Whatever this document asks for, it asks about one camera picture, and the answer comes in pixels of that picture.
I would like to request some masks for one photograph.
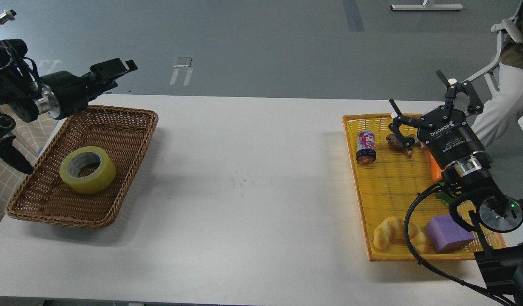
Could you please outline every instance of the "yellow plastic basket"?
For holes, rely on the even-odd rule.
[[[420,114],[408,114],[408,116],[418,118]],[[415,260],[405,244],[391,244],[387,252],[377,250],[373,247],[373,232],[387,217],[397,215],[403,218],[409,205],[417,197],[417,193],[433,184],[430,159],[426,149],[414,147],[412,157],[408,158],[405,154],[390,148],[386,142],[386,135],[392,133],[388,129],[391,122],[390,114],[343,116],[369,261]],[[415,128],[405,125],[400,129],[404,135],[417,132]],[[361,130],[371,130],[375,134],[376,161],[370,165],[358,164],[355,158],[356,135]],[[468,201],[460,205],[458,211],[466,219],[467,211],[473,208],[473,204]],[[448,208],[431,195],[415,209],[411,221],[424,228],[435,215],[448,213]],[[501,234],[484,228],[483,231],[491,246],[497,249],[505,247]],[[427,260],[472,260],[475,259],[473,252],[481,249],[479,240],[475,239],[462,250],[448,254],[437,254],[433,246],[430,246],[430,251],[423,254],[423,257]]]

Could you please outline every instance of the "croissant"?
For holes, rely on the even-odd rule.
[[[403,219],[395,215],[384,219],[384,221],[375,228],[373,239],[375,248],[378,250],[388,250],[392,241],[405,240],[403,222]],[[413,222],[409,222],[409,238],[419,253],[425,254],[430,249],[428,239],[422,232],[421,227]]]

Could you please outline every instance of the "purple block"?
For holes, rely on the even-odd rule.
[[[433,217],[424,229],[438,253],[460,250],[475,239],[471,232],[456,224],[450,215]]]

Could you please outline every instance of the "person's leg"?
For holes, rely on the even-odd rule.
[[[489,146],[523,115],[523,70],[500,64],[499,92],[485,103],[472,130]]]

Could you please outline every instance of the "checkered cloth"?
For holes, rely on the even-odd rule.
[[[43,114],[38,116],[38,120],[26,123],[20,120],[9,106],[0,106],[0,110],[15,119],[16,128],[13,130],[13,134],[16,135],[16,139],[13,144],[31,164],[34,164],[55,128],[56,120]],[[0,222],[5,215],[6,204],[24,178],[25,174],[0,159]]]

